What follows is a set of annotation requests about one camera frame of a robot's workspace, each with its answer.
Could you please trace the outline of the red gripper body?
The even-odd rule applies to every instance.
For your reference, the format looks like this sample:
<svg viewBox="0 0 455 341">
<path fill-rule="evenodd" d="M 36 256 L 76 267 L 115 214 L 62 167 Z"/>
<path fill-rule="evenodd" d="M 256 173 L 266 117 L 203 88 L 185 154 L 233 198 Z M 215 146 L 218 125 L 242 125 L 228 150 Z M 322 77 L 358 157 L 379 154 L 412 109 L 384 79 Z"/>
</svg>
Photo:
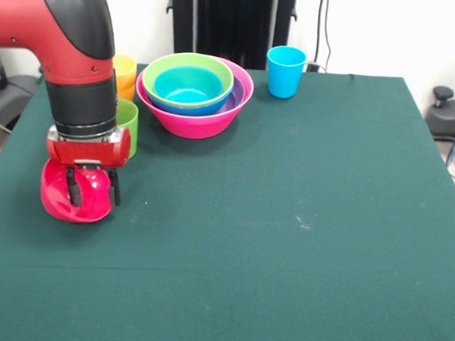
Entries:
<svg viewBox="0 0 455 341">
<path fill-rule="evenodd" d="M 106 136 L 78 140 L 64 139 L 53 125 L 48 130 L 46 143 L 50 158 L 64 166 L 123 167 L 131 151 L 130 130 L 126 127 L 117 127 Z"/>
</svg>

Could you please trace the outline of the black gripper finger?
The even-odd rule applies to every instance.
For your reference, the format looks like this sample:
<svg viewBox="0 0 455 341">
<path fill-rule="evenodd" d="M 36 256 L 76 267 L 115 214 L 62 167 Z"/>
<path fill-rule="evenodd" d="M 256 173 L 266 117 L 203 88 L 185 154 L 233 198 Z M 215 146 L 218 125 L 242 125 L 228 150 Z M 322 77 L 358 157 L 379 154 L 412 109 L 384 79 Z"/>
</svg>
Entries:
<svg viewBox="0 0 455 341">
<path fill-rule="evenodd" d="M 118 173 L 115 168 L 108 169 L 108 177 L 110 180 L 109 185 L 109 198 L 112 207 L 118 207 L 121 203 Z"/>
<path fill-rule="evenodd" d="M 74 167 L 66 167 L 66 182 L 71 205 L 80 207 L 82 203 L 81 191 L 75 178 Z"/>
</svg>

